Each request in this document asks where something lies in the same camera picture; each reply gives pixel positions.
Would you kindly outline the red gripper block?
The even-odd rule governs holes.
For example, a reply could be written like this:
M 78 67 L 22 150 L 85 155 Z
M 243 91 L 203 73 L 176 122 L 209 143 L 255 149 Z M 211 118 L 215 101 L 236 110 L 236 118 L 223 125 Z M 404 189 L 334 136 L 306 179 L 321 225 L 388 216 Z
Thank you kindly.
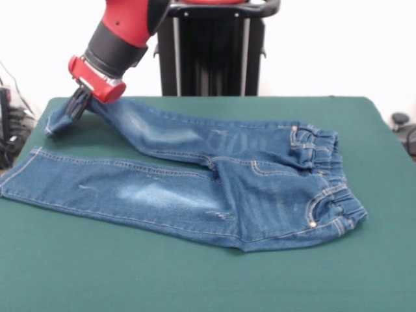
M 103 104 L 120 99 L 126 90 L 122 79 L 113 79 L 93 68 L 83 57 L 73 56 L 68 64 L 72 78 L 80 85 L 70 98 L 65 113 L 78 120 L 93 96 Z

